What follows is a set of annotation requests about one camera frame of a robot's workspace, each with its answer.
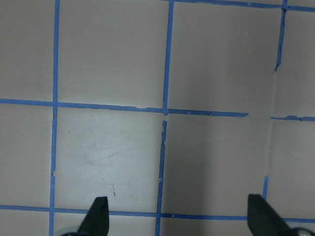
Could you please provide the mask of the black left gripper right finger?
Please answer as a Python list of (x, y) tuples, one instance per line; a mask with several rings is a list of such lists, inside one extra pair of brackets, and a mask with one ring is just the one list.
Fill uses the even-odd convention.
[(292, 229), (259, 194), (248, 195), (247, 225), (253, 236), (292, 236)]

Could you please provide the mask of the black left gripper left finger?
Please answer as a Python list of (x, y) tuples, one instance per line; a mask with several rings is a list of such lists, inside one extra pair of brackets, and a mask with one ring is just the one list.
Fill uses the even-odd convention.
[(107, 236), (109, 208), (107, 197), (95, 198), (76, 234), (78, 236)]

